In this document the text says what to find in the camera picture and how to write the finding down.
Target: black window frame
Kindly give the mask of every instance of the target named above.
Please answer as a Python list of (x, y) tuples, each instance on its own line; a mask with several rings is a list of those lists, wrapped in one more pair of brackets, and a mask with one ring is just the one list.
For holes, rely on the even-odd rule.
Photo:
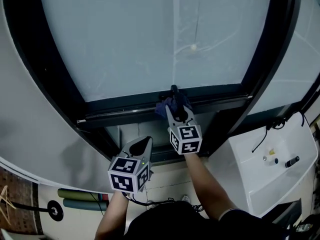
[[(270, 0), (265, 25), (239, 84), (180, 89), (195, 114), (217, 112), (203, 136), (201, 156), (232, 136), (267, 88), (291, 41), (301, 0)], [(67, 123), (110, 159), (120, 149), (104, 127), (163, 120), (156, 103), (170, 90), (85, 102), (51, 35), (41, 0), (3, 0), (8, 28), (30, 75)], [(181, 160), (170, 145), (154, 148), (151, 161)]]

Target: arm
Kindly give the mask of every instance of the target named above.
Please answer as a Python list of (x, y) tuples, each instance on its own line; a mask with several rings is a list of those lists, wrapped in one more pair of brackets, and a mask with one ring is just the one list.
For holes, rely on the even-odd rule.
[(195, 193), (209, 218), (219, 219), (228, 209), (236, 208), (226, 191), (204, 166), (196, 153), (186, 154)]
[(95, 233), (95, 240), (112, 237), (118, 239), (125, 233), (126, 214), (129, 200), (119, 191), (113, 197)]

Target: floor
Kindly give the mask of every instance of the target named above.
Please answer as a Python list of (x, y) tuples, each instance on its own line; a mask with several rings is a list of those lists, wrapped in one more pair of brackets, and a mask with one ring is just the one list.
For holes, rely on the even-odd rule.
[[(189, 195), (193, 205), (200, 204), (184, 162), (169, 164), (165, 167), (154, 166), (152, 170), (154, 175), (151, 181), (146, 184), (145, 191), (135, 196), (137, 200), (141, 202), (148, 200), (163, 201), (169, 197), (178, 200), (186, 194)], [(314, 175), (315, 170), (312, 168), (283, 201), (283, 203), (286, 203), (301, 198), (302, 219), (308, 217), (311, 211)], [(55, 240), (93, 239), (102, 218), (101, 212), (63, 207), (63, 199), (58, 197), (57, 190), (55, 187), (46, 185), (39, 185), (38, 187), (39, 207), (46, 207), (50, 200), (56, 200), (61, 204), (64, 212), (62, 222), (56, 222), (47, 213), (41, 212), (40, 218), (43, 233)], [(144, 206), (129, 202), (126, 228), (135, 217), (145, 210)]]

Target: cloth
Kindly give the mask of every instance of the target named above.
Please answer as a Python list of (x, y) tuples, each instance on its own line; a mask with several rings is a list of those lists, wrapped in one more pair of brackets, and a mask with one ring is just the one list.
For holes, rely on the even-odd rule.
[(286, 230), (240, 209), (220, 221), (205, 219), (184, 201), (166, 203), (135, 218), (124, 239), (271, 239), (283, 240)]
[[(182, 104), (185, 105), (188, 109), (192, 110), (190, 101), (188, 100), (188, 98), (183, 95), (182, 93), (180, 93), (181, 97), (182, 97)], [(177, 106), (177, 102), (175, 98), (171, 98), (168, 97), (165, 100), (163, 100), (160, 103), (157, 103), (155, 106), (155, 113), (162, 116), (165, 119), (168, 119), (167, 117), (167, 112), (166, 112), (166, 105), (168, 105), (171, 114), (174, 118), (177, 117), (176, 113), (178, 111), (178, 106)]]

